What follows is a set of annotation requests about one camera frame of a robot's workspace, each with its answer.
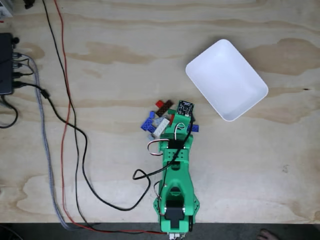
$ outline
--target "cable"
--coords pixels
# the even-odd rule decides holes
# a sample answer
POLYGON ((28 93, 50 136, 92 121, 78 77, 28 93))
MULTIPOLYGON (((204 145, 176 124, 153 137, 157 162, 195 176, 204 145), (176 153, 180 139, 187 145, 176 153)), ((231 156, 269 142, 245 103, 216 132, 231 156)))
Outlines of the cable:
POLYGON ((30 73, 22 73, 23 76, 30 76, 30 75, 35 74, 35 71, 29 66, 29 63, 28 63, 28 64, 24 64, 24 63, 20 63, 20 62, 17 62, 17 63, 19 63, 19 64, 21 64, 22 66, 27 67, 27 68, 29 68, 29 69, 31 70, 30 73))
POLYGON ((12 230, 11 228, 9 228, 7 226, 4 226, 4 225, 0 224, 0 228, 3 228, 5 230, 9 231, 10 233, 14 234, 18 239, 24 240, 16 231, 12 230))
MULTIPOLYGON (((64 125, 64 130, 63 130, 63 134, 62 134, 62 140, 61 140, 61 154, 60 154, 60 161, 61 161, 61 181, 62 181, 62 206, 63 206, 63 210, 65 212, 65 214, 67 215, 67 217, 69 218, 69 220, 71 222, 74 222, 73 219, 71 218, 71 216, 69 215, 68 211, 66 210, 66 205, 65 205, 65 179, 64 179, 64 156, 63 156, 63 152, 64 152, 64 140, 65 140, 65 136, 66 136, 66 131, 67 131, 67 123, 69 122, 69 117, 70 117, 70 106, 72 107, 72 111, 73 111, 73 115, 74 115, 74 126, 77 127, 77 116, 76 116, 76 110, 74 108, 72 99, 71 99, 71 94, 70 94, 70 90, 69 90, 69 81, 68 81, 68 71, 67 71, 67 58, 66 58, 66 52, 65 52, 65 45, 64 45, 64 22, 62 19, 62 16, 60 14, 58 5, 55 2, 55 6, 56 9, 58 11, 59 17, 60 17, 60 21, 61 21, 61 40, 62 40, 62 52, 63 52, 63 56, 64 56, 64 67, 60 58, 60 54, 58 51, 58 47, 57 47, 57 41, 55 38, 55 34, 53 32, 52 26, 51 26, 51 22, 49 19, 49 14, 48 14, 48 10, 47 10, 47 6, 44 0, 42 0, 43 6, 44 6, 44 10, 45 10, 45 15, 46 15, 46 20, 47 23, 49 25, 50 28, 50 32, 52 35, 52 39, 53 39, 53 43, 54 43, 54 47, 55 47, 55 51, 60 63, 60 67, 63 73, 63 78, 64 78, 64 84, 66 87, 66 94, 68 96, 68 112, 67 112, 67 117, 66 117, 66 123, 64 125)), ((78 167, 79 167, 79 158, 80 158, 80 153, 79 153, 79 146, 78 146, 78 138, 77 138, 77 131, 76 129, 74 129, 74 139, 75 139, 75 146, 76 146, 76 152, 77 152, 77 160, 76 160, 76 168, 75 168, 75 201, 76 201, 76 207, 77 210, 81 216, 81 218, 83 219, 83 221, 87 222, 85 217, 83 216, 82 212, 80 211, 80 207, 79 207, 79 201, 78 201, 78 167)))
MULTIPOLYGON (((34 69, 31 68, 32 71, 34 72, 34 75, 33 75, 34 84, 40 87, 40 77, 39 77, 39 71, 38 71, 38 67, 36 65, 36 62, 30 56, 25 55, 25 54, 22 54, 22 55, 24 57, 26 57, 26 59, 23 59, 23 61, 27 60, 29 68, 31 68, 29 66, 29 60, 31 61, 33 68, 34 68, 34 69)), ((54 189, 55 181, 54 181, 54 176, 53 176, 53 169, 52 169, 52 161, 51 161, 51 155, 50 155, 50 150, 49 150, 49 144, 48 144, 48 139, 47 139, 47 134, 46 134, 45 112, 44 112, 44 107, 43 107, 43 103, 42 103, 42 99, 41 99, 41 93, 40 93, 40 90, 37 88, 35 89, 35 97, 36 97, 36 102, 37 102, 39 112, 40 112, 40 117, 41 117, 41 135, 42 135, 43 147, 44 147, 44 151, 45 151, 45 155, 46 155, 46 159, 47 159, 49 188, 50 188, 50 194, 51 194, 53 208, 54 208, 55 214, 58 217, 59 222, 63 226, 63 228, 66 230, 75 230, 74 227, 69 226, 65 222, 65 220, 59 210, 58 204, 56 202, 55 189, 54 189)))
POLYGON ((10 103, 8 103, 6 101, 5 95, 1 95, 1 100, 5 106, 7 106, 8 108, 12 109, 15 112, 15 118, 12 123, 10 123, 9 125, 6 125, 6 126, 0 126, 0 129, 8 129, 16 123, 16 121, 18 120, 19 113, 18 113, 18 110, 14 106, 12 106, 10 103))
POLYGON ((186 125, 183 122, 178 122, 174 127, 174 140, 177 140, 177 129, 184 129, 186 125))
POLYGON ((153 185, 153 190, 154 190, 154 193, 155 193, 155 195, 156 195, 157 198, 160 198, 160 196, 159 196, 159 194, 158 194, 157 191, 156 191, 156 186, 157 186, 158 183, 160 183, 160 181, 161 181, 161 180, 157 181, 157 182, 153 185))
POLYGON ((193 126, 193 124, 194 124, 194 118, 193 118, 192 114, 191 114, 190 117, 191 117, 191 120, 190 120, 190 128, 189 128, 189 131, 188 131, 185 139, 183 140, 183 144, 181 145, 180 148, 178 148, 178 150, 177 150, 177 151, 175 152, 175 154, 173 155, 172 161, 170 161, 170 162, 165 166, 165 172, 164 172, 163 182, 162 182, 161 189, 160 189, 160 191, 159 191, 159 195, 158 195, 159 197, 157 198, 158 212, 159 212, 159 215, 161 215, 161 216, 163 216, 164 214, 160 212, 159 200, 160 200, 160 198, 161 198, 162 190, 164 189, 164 186, 165 186, 166 176, 167 176, 167 170, 168 170, 168 167, 169 167, 170 165, 172 165, 173 162, 174 162, 174 161, 176 160, 176 158, 178 157, 180 150, 184 147, 185 143, 187 142, 187 140, 188 140, 188 138, 189 138, 189 136, 190 136, 190 134, 191 134, 191 132, 192 132, 192 126, 193 126))
POLYGON ((152 140, 148 143, 148 145, 146 146, 146 149, 148 150, 148 153, 150 153, 151 155, 153 156, 161 156, 162 154, 164 154, 163 152, 150 152, 149 151, 149 147, 151 144, 153 143, 157 143, 157 142, 162 142, 162 141, 167 141, 169 142, 169 139, 168 138, 162 138, 162 139, 156 139, 156 140, 152 140))
MULTIPOLYGON (((183 140, 183 143, 181 144, 182 146, 185 145, 186 141, 188 140, 188 137, 189 137, 190 134, 191 134, 191 130, 192 130, 193 123, 194 123, 194 121, 193 121, 192 114, 191 114, 190 129, 189 129, 189 132, 187 133, 185 139, 183 140)), ((144 175, 142 175, 142 176, 136 177, 137 172, 141 172, 141 171, 142 171, 141 169, 137 169, 137 170, 134 171, 133 176, 132 176, 132 179, 133 179, 133 180, 139 180, 139 179, 148 178, 148 177, 150 177, 150 176, 152 176, 152 175, 161 173, 162 171, 166 170, 166 169, 167 169, 169 166, 171 166, 171 165, 174 163, 174 161, 177 159, 180 150, 181 150, 181 148, 179 148, 179 149, 175 152, 175 154, 174 154, 173 157, 172 157, 172 160, 171 160, 166 166, 164 166, 164 167, 162 167, 162 168, 160 168, 160 169, 158 169, 158 170, 156 170, 156 171, 153 171, 153 172, 151 172, 151 173, 144 174, 144 175)))
MULTIPOLYGON (((83 173, 84 178, 86 179, 88 185, 91 186, 90 183, 89 183, 89 181, 88 181, 88 179, 87 179, 86 173, 85 173, 85 158, 86 158, 86 153, 87 153, 87 149, 88 149, 88 137, 87 137, 87 135, 85 134, 85 132, 82 131, 82 130, 81 130, 80 128, 78 128, 77 126, 74 126, 73 124, 71 124, 71 123, 69 123, 69 122, 66 122, 66 120, 64 120, 64 119, 58 114, 55 105, 53 104, 52 100, 50 99, 50 95, 48 94, 48 92, 47 92, 45 89, 42 89, 40 86, 37 86, 37 85, 32 84, 32 83, 26 83, 26 82, 21 82, 21 81, 14 81, 14 82, 13 82, 13 87, 14 87, 14 88, 21 88, 21 87, 24 87, 24 86, 31 86, 31 87, 34 87, 34 88, 39 89, 39 90, 40 90, 40 93, 42 94, 42 96, 43 96, 45 99, 48 100, 48 102, 49 102, 50 106, 52 107, 52 110, 53 110, 54 114, 56 115, 56 117, 57 117, 61 122, 63 122, 63 123, 65 123, 65 124, 67 124, 68 126, 74 128, 76 131, 80 132, 80 133, 83 135, 83 137, 84 137, 84 139, 85 139, 85 145, 84 145, 84 152, 83 152, 83 156, 82 156, 82 173, 83 173)), ((141 201, 141 199, 145 196, 145 194, 146 194, 147 191, 149 190, 150 185, 151 185, 151 181, 150 181, 150 178, 147 177, 147 179, 148 179, 148 187, 147 187, 147 189, 146 189, 145 192, 142 194, 142 196, 141 196, 141 198, 138 200, 138 202, 137 202, 133 207, 130 208, 130 210, 133 209, 133 208, 135 208, 135 207, 139 204, 139 202, 141 201)), ((103 199, 101 199, 101 201, 105 202, 107 205, 112 205, 112 204, 104 201, 103 199)), ((120 208, 120 207, 117 207, 117 208, 119 208, 119 210, 121 209, 121 211, 129 211, 129 208, 120 208)), ((82 228, 85 228, 85 229, 89 229, 89 230, 95 231, 95 232, 102 232, 102 233, 127 233, 127 234, 149 233, 149 234, 166 234, 165 232, 146 231, 146 230, 135 230, 135 229, 134 229, 134 230, 118 230, 118 231, 99 230, 99 229, 95 229, 95 228, 93 228, 93 227, 91 227, 91 226, 83 226, 83 225, 81 225, 81 224, 78 224, 78 223, 74 222, 73 220, 71 220, 71 221, 72 221, 72 223, 74 223, 75 225, 77 225, 77 226, 79 226, 79 227, 82 227, 82 228)))

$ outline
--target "black cable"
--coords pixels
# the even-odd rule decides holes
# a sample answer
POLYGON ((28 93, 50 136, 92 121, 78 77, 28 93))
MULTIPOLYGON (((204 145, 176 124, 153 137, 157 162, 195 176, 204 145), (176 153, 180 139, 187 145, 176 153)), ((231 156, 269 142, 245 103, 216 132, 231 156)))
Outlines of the black cable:
POLYGON ((32 69, 32 67, 30 67, 30 65, 29 65, 29 59, 28 59, 27 64, 20 63, 21 61, 14 61, 13 63, 19 64, 19 67, 22 67, 22 66, 27 67, 27 68, 29 68, 30 71, 31 71, 30 73, 22 73, 22 74, 21 74, 22 76, 30 76, 30 75, 35 74, 35 71, 34 71, 34 70, 32 69))
MULTIPOLYGON (((140 201, 143 199, 143 197, 146 195, 146 193, 148 192, 149 188, 150 188, 150 185, 151 185, 151 180, 149 177, 147 177, 148 179, 148 186, 146 188, 146 190, 144 191, 144 193, 142 194, 142 196, 140 197, 140 199, 130 208, 122 208, 122 207, 118 207, 118 206, 115 206, 105 200, 103 200, 96 192, 95 190, 93 189, 93 187, 91 186, 88 178, 87 178, 87 175, 86 175, 86 170, 85 170, 85 160, 86 160, 86 154, 87 154, 87 148, 88 148, 88 137, 86 135, 86 133, 84 131, 82 131, 80 128, 78 128, 77 126, 74 126, 73 124, 69 123, 69 122, 66 122, 57 112, 56 110, 56 107, 55 105, 53 104, 52 100, 50 99, 50 95, 49 93, 45 90, 45 89, 42 89, 41 87, 39 87, 38 85, 35 85, 35 84, 32 84, 32 83, 26 83, 26 82, 21 82, 21 81, 14 81, 13 82, 13 87, 14 88, 21 88, 21 87, 24 87, 24 86, 31 86, 31 87, 34 87, 34 88, 37 88, 40 90, 40 93, 41 95, 48 100, 49 104, 51 105, 52 107, 52 110, 54 112, 54 114, 56 115, 56 117, 63 123, 67 124, 68 126, 74 128, 76 131, 80 132, 83 136, 84 136, 84 139, 85 139, 85 144, 84 144, 84 151, 83 151, 83 156, 82 156, 82 173, 83 173, 83 176, 85 178, 85 181, 86 183, 88 184, 89 188, 91 189, 92 193, 103 203, 107 204, 108 206, 112 207, 112 208, 115 208, 117 210, 120 210, 120 211, 130 211, 132 209, 134 209, 139 203, 140 201)), ((93 228, 92 226, 90 226, 88 224, 88 226, 93 229, 93 230, 97 230, 97 231, 101 231, 99 229, 96 229, 96 228, 93 228)), ((127 231, 107 231, 107 232, 111 232, 111 233, 126 233, 126 234, 141 234, 141 233, 144 233, 144 231, 142 232, 127 232, 127 231)), ((156 232, 156 231, 147 231, 148 233, 159 233, 159 232, 156 232)))
POLYGON ((173 155, 172 160, 171 160, 165 167, 163 167, 163 168, 165 168, 165 172, 164 172, 164 177, 163 177, 162 186, 161 186, 161 189, 160 189, 159 194, 158 194, 158 197, 157 197, 157 205, 158 205, 158 212, 159 212, 159 214, 161 214, 161 213, 160 213, 159 200, 160 200, 160 198, 161 198, 162 190, 164 189, 164 186, 165 186, 168 167, 174 163, 174 161, 177 159, 177 156, 179 155, 180 150, 183 149, 183 146, 184 146, 185 143, 187 142, 187 140, 188 140, 188 138, 189 138, 189 136, 190 136, 190 134, 191 134, 191 132, 192 132, 192 127, 193 127, 193 125, 194 125, 194 118, 193 118, 193 116, 192 116, 192 114, 191 114, 189 131, 188 131, 185 139, 183 140, 183 144, 182 144, 181 147, 175 152, 175 154, 173 155))
POLYGON ((1 225, 0 224, 0 228, 3 228, 7 231, 9 231, 10 233, 14 234, 16 237, 18 237, 20 240, 24 240, 18 233, 16 233, 14 230, 12 230, 11 228, 5 226, 5 225, 1 225))
MULTIPOLYGON (((73 104, 71 96, 70 96, 70 91, 69 91, 69 88, 68 88, 68 83, 67 83, 67 78, 66 78, 66 72, 65 72, 64 66, 63 66, 62 61, 61 61, 61 57, 60 57, 59 50, 58 50, 58 47, 57 47, 57 41, 56 41, 55 34, 54 34, 54 31, 52 29, 51 22, 50 22, 50 19, 49 19, 47 5, 46 5, 44 0, 42 0, 42 3, 43 3, 43 6, 44 6, 44 10, 45 10, 46 20, 48 22, 48 25, 49 25, 49 28, 50 28, 50 32, 51 32, 51 35, 52 35, 52 39, 53 39, 53 42, 54 42, 56 55, 58 57, 58 60, 59 60, 59 63, 60 63, 60 67, 61 67, 61 70, 62 70, 62 73, 63 73, 64 84, 65 84, 65 88, 66 88, 66 94, 68 96, 68 99, 69 99, 69 102, 70 102, 70 105, 71 105, 71 108, 72 108, 72 111, 73 111, 74 126, 77 127, 76 110, 75 110, 74 104, 73 104)), ((75 202, 76 202, 76 208, 77 208, 81 218, 83 219, 83 221, 87 222, 85 217, 83 216, 81 210, 80 210, 79 201, 78 201, 78 179, 77 178, 78 178, 78 168, 79 168, 80 153, 79 153, 78 137, 77 137, 76 128, 74 128, 74 139, 75 139, 75 147, 76 147, 76 154, 77 154, 76 167, 75 167, 75 176, 74 176, 74 179, 75 179, 75 202)))
POLYGON ((29 62, 30 62, 30 60, 29 60, 29 58, 25 58, 25 59, 21 59, 21 60, 14 60, 15 62, 24 62, 24 61, 26 61, 26 64, 30 67, 30 64, 29 64, 29 62))
POLYGON ((10 123, 7 126, 0 126, 0 129, 8 129, 8 128, 12 127, 16 123, 16 121, 18 120, 19 113, 18 113, 18 110, 14 106, 12 106, 10 103, 8 103, 6 101, 5 95, 1 95, 1 100, 2 100, 2 102, 3 102, 3 104, 5 106, 7 106, 10 109, 13 109, 13 111, 15 112, 15 118, 14 118, 12 123, 10 123))
POLYGON ((153 171, 153 172, 151 172, 151 173, 144 174, 144 175, 142 175, 142 176, 136 177, 137 172, 142 172, 141 169, 137 169, 137 170, 134 171, 133 176, 132 176, 132 179, 133 179, 133 180, 139 180, 139 179, 148 178, 148 177, 150 177, 150 176, 152 176, 152 175, 161 173, 162 171, 164 171, 164 170, 166 170, 168 167, 170 167, 170 166, 174 163, 174 161, 177 159, 180 150, 183 148, 183 146, 185 145, 186 141, 188 140, 188 137, 189 137, 190 134, 191 134, 193 125, 194 125, 194 121, 193 121, 193 117, 192 117, 192 115, 191 115, 189 132, 187 133, 185 139, 183 140, 183 143, 181 144, 182 147, 181 147, 181 148, 178 148, 178 150, 177 150, 177 151, 175 152, 175 154, 173 155, 172 160, 171 160, 166 166, 164 166, 164 167, 162 167, 162 168, 160 168, 160 169, 158 169, 158 170, 156 170, 156 171, 153 171))

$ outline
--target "blue lego brick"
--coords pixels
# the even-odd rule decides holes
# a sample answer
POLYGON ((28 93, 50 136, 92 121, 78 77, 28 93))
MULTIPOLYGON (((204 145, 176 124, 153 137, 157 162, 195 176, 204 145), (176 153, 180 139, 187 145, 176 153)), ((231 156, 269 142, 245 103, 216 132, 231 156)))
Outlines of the blue lego brick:
POLYGON ((148 139, 149 139, 150 141, 155 140, 155 137, 154 137, 154 136, 152 136, 152 134, 151 134, 151 133, 150 133, 147 137, 148 137, 148 139))
POLYGON ((150 125, 149 128, 148 128, 148 131, 150 133, 152 133, 152 134, 154 133, 155 130, 156 130, 156 128, 154 126, 152 126, 152 125, 150 125))
POLYGON ((193 124, 192 125, 192 129, 191 129, 191 132, 199 132, 199 125, 197 125, 197 124, 193 124))
POLYGON ((154 119, 155 118, 155 112, 154 111, 150 111, 150 113, 149 113, 149 118, 150 119, 154 119))
POLYGON ((151 126, 152 124, 152 119, 150 117, 148 117, 145 122, 141 125, 141 128, 145 131, 148 130, 148 128, 151 126))

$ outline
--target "toe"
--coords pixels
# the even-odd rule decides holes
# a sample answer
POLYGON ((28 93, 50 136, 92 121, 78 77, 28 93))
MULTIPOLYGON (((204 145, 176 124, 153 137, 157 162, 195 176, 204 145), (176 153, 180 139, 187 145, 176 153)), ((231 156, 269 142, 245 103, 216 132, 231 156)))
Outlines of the toe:
POLYGON ((258 240, 267 240, 264 236, 261 236, 261 235, 258 235, 256 237, 256 239, 258 239, 258 240))
POLYGON ((266 229, 261 229, 260 235, 268 240, 278 240, 278 238, 266 229))

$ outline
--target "lego brick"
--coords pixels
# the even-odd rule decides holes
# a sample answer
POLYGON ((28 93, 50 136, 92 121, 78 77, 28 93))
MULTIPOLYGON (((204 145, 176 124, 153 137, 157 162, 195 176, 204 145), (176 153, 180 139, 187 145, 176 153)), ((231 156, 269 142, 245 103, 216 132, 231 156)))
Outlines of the lego brick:
POLYGON ((152 124, 152 119, 151 119, 150 117, 148 117, 148 118, 144 121, 144 123, 141 125, 141 128, 142 128, 143 130, 147 131, 148 128, 151 126, 151 124, 152 124))
POLYGON ((150 141, 155 140, 155 137, 154 137, 154 136, 152 136, 152 134, 151 134, 151 133, 150 133, 147 137, 148 137, 148 139, 149 139, 150 141))
POLYGON ((176 110, 168 109, 168 114, 175 114, 175 113, 176 113, 176 110))
POLYGON ((149 113, 149 118, 150 118, 150 119, 154 119, 155 116, 156 116, 155 112, 154 112, 154 111, 150 111, 150 113, 149 113))
POLYGON ((192 129, 191 129, 191 132, 199 132, 199 125, 197 125, 197 124, 193 124, 192 125, 192 129))
POLYGON ((156 103, 155 103, 155 105, 158 107, 158 108, 162 108, 162 106, 164 105, 165 103, 163 102, 163 101, 161 101, 161 100, 159 100, 159 101, 157 101, 156 103))
POLYGON ((170 126, 172 125, 172 122, 174 121, 174 118, 175 118, 175 115, 172 114, 171 117, 170 117, 170 122, 169 122, 170 126))
POLYGON ((165 104, 155 112, 159 117, 161 117, 174 103, 170 100, 166 101, 165 104))
POLYGON ((166 129, 167 125, 169 124, 169 120, 164 118, 162 120, 162 122, 160 123, 160 125, 155 129, 155 131, 153 132, 153 134, 157 137, 159 137, 162 132, 166 129))
POLYGON ((153 123, 156 127, 159 126, 159 124, 162 122, 163 119, 165 119, 166 117, 165 116, 162 116, 162 117, 158 117, 156 119, 153 120, 153 123))
POLYGON ((148 127, 148 131, 150 132, 150 133, 154 133, 154 131, 156 130, 156 128, 154 127, 154 126, 152 126, 152 125, 150 125, 149 127, 148 127))

